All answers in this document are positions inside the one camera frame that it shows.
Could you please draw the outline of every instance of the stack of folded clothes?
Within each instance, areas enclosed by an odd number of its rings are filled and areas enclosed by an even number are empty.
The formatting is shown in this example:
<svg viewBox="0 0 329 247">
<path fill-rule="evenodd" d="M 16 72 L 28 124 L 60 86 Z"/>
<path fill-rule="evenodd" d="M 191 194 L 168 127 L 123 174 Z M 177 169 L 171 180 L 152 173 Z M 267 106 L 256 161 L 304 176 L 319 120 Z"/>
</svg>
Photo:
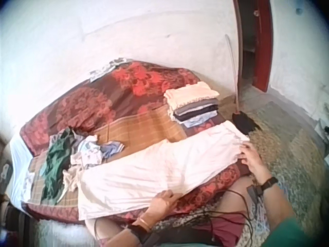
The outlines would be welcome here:
<svg viewBox="0 0 329 247">
<path fill-rule="evenodd" d="M 200 125 L 217 115 L 218 95 L 203 81 L 179 89 L 169 89 L 164 94 L 170 118 L 187 128 Z"/>
</svg>

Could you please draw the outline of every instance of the white sheet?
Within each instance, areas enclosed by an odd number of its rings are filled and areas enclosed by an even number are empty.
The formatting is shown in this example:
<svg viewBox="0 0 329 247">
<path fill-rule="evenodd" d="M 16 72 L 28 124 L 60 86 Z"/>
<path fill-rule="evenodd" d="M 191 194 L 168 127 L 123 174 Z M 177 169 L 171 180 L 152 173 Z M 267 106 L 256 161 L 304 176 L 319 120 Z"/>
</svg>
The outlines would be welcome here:
<svg viewBox="0 0 329 247">
<path fill-rule="evenodd" d="M 11 194 L 9 195 L 9 198 L 11 204 L 14 207 L 25 212 L 22 209 L 21 203 L 23 199 L 22 193 L 25 176 L 33 156 L 26 147 L 19 133 L 14 135 L 14 137 L 10 140 L 9 144 L 13 166 L 12 190 Z"/>
<path fill-rule="evenodd" d="M 187 194 L 237 160 L 249 140 L 231 122 L 144 150 L 79 174 L 79 220 L 148 207 L 165 189 Z"/>
</svg>

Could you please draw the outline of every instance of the red door frame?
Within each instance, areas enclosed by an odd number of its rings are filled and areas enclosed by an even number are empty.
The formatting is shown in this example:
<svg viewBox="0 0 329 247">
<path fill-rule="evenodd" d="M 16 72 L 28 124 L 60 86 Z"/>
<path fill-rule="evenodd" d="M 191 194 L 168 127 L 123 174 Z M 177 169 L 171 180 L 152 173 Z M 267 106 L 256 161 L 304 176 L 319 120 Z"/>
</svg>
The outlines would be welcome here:
<svg viewBox="0 0 329 247">
<path fill-rule="evenodd" d="M 238 88 L 241 88 L 242 79 L 242 62 L 243 62 L 243 37 L 242 37 L 242 24 L 239 11 L 239 4 L 237 0 L 233 0 L 237 32 L 239 36 L 239 72 L 238 72 Z M 257 41 L 255 49 L 255 68 L 254 78 L 252 85 L 258 89 L 266 92 L 269 84 L 269 76 L 271 73 L 272 65 L 272 52 L 273 52 L 273 28 L 272 16 L 269 0 L 256 0 L 258 16 L 256 21 L 257 28 Z"/>
</svg>

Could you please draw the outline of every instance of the green sleeve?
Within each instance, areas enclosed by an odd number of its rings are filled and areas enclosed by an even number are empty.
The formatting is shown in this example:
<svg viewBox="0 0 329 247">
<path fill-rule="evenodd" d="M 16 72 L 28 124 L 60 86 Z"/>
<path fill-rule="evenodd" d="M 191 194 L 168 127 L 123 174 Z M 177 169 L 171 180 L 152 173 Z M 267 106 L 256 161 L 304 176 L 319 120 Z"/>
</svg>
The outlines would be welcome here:
<svg viewBox="0 0 329 247">
<path fill-rule="evenodd" d="M 313 246 L 314 242 L 301 230 L 295 218 L 281 222 L 268 236 L 262 247 Z"/>
</svg>

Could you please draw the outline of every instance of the person's right hand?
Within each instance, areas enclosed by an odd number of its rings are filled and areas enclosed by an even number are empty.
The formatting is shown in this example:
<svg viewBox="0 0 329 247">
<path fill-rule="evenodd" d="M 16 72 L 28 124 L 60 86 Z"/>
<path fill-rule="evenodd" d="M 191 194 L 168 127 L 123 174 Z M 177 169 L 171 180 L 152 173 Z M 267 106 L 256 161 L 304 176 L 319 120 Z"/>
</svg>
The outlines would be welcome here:
<svg viewBox="0 0 329 247">
<path fill-rule="evenodd" d="M 256 148 L 250 142 L 243 142 L 240 146 L 241 154 L 238 158 L 249 167 L 249 170 L 255 175 L 257 181 L 262 185 L 272 177 L 271 172 L 264 165 Z"/>
</svg>

